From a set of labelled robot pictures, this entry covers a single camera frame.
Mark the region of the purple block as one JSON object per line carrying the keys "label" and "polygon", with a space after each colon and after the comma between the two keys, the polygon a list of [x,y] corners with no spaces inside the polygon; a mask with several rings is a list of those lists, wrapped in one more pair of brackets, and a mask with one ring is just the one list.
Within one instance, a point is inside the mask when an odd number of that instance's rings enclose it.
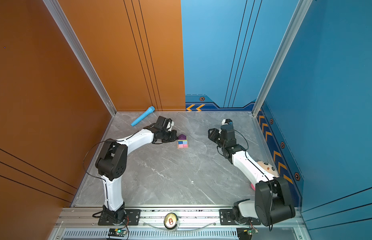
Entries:
{"label": "purple block", "polygon": [[178,136],[178,140],[186,141],[186,140],[187,140],[187,136],[184,135],[184,134],[180,134],[180,135]]}

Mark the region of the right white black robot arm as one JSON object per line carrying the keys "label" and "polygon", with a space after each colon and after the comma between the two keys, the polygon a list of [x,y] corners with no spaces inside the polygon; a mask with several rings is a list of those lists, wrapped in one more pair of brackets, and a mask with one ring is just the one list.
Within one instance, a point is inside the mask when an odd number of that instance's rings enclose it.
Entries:
{"label": "right white black robot arm", "polygon": [[294,218],[296,211],[289,182],[277,173],[270,173],[267,168],[273,169],[272,165],[262,167],[260,162],[252,159],[247,149],[237,143],[236,133],[232,124],[208,130],[208,138],[222,150],[223,157],[237,167],[255,188],[254,200],[234,203],[235,221],[243,225],[257,219],[271,228],[274,224]]}

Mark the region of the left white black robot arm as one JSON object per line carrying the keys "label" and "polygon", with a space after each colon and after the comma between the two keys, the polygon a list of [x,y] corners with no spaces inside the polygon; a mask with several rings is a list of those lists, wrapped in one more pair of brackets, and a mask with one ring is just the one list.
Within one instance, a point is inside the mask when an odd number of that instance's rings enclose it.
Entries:
{"label": "left white black robot arm", "polygon": [[163,116],[131,136],[105,141],[96,161],[96,168],[104,187],[105,202],[98,225],[124,225],[128,218],[122,194],[122,175],[127,169],[128,155],[146,144],[175,142],[177,131],[174,121]]}

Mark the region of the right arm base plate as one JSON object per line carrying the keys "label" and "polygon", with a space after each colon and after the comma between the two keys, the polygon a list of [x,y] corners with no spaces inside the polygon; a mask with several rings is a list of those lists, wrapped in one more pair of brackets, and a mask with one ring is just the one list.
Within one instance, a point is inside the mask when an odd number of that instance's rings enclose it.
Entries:
{"label": "right arm base plate", "polygon": [[219,210],[220,224],[228,225],[256,225],[260,226],[261,222],[257,218],[243,217],[239,210],[236,209],[220,209]]}

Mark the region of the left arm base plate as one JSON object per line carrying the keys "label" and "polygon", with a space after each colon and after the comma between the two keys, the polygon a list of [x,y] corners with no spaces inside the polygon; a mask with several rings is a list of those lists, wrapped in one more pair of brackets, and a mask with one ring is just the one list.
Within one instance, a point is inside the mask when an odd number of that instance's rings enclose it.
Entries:
{"label": "left arm base plate", "polygon": [[103,211],[100,215],[99,226],[137,226],[140,221],[141,210],[139,209],[125,209],[121,217],[116,219]]}

